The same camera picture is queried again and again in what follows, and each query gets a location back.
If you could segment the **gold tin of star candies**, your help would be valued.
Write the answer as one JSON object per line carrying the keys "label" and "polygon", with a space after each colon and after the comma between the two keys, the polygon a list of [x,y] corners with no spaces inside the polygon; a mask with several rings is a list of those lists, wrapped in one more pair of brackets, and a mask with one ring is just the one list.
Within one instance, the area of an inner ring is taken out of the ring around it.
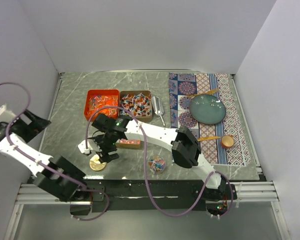
{"label": "gold tin of star candies", "polygon": [[141,141],[137,139],[120,139],[115,144],[118,148],[122,149],[140,149],[141,148]]}

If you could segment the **orange tin of lollipops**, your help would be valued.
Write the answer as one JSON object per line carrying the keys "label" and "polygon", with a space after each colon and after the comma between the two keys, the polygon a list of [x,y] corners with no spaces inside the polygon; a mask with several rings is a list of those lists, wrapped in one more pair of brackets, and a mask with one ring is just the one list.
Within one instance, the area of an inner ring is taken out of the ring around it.
{"label": "orange tin of lollipops", "polygon": [[119,106],[119,97],[120,92],[117,89],[90,89],[87,92],[84,108],[86,120],[103,107]]}

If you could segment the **beige tin of small lollipops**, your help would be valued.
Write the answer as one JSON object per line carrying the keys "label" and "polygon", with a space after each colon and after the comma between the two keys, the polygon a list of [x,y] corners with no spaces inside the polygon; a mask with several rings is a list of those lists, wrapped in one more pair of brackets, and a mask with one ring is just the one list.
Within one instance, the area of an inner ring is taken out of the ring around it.
{"label": "beige tin of small lollipops", "polygon": [[153,118],[151,98],[149,90],[121,91],[119,106],[130,111],[138,120],[149,123]]}

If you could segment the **gold jar lid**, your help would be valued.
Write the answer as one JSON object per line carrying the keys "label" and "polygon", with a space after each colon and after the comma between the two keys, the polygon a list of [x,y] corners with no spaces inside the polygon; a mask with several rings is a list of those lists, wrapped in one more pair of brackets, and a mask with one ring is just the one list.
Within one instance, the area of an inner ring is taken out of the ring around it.
{"label": "gold jar lid", "polygon": [[106,167],[106,162],[100,161],[100,156],[95,154],[89,161],[89,166],[94,171],[101,171]]}

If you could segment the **silver metal scoop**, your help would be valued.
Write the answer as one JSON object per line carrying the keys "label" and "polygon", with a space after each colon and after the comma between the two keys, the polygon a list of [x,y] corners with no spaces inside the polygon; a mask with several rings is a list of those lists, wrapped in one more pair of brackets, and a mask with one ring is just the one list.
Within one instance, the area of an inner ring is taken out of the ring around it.
{"label": "silver metal scoop", "polygon": [[152,96],[151,101],[155,115],[160,117],[162,124],[165,127],[166,125],[163,120],[164,109],[161,100],[157,96]]}

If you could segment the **clear plastic jar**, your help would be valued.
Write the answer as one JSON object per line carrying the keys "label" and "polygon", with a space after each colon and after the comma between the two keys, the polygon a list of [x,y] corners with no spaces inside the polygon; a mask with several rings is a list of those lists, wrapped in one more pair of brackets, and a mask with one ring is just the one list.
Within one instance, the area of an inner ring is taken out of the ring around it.
{"label": "clear plastic jar", "polygon": [[160,174],[165,170],[166,162],[161,156],[154,155],[148,161],[150,171],[154,174]]}

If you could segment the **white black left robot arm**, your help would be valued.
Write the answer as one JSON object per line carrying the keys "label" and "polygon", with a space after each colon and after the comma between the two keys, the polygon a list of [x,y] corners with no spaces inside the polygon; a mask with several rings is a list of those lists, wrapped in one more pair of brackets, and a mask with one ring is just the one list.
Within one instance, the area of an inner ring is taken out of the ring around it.
{"label": "white black left robot arm", "polygon": [[7,105],[0,107],[0,154],[11,157],[26,166],[34,176],[33,184],[62,202],[83,201],[90,198],[85,174],[66,158],[45,155],[28,145],[45,130],[50,121],[26,110],[26,123],[16,116]]}

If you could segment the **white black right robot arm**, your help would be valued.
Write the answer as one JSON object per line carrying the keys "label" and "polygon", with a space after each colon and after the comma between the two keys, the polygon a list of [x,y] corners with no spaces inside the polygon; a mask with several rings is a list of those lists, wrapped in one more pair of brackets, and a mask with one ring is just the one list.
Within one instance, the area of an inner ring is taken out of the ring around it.
{"label": "white black right robot arm", "polygon": [[198,140],[187,127],[169,129],[135,121],[125,115],[113,119],[103,113],[96,117],[92,126],[102,132],[90,138],[98,146],[102,163],[109,163],[119,158],[115,145],[118,140],[138,139],[145,144],[150,143],[167,149],[172,153],[176,165],[192,169],[206,184],[202,197],[217,201],[225,195],[225,178],[217,174],[205,159]]}

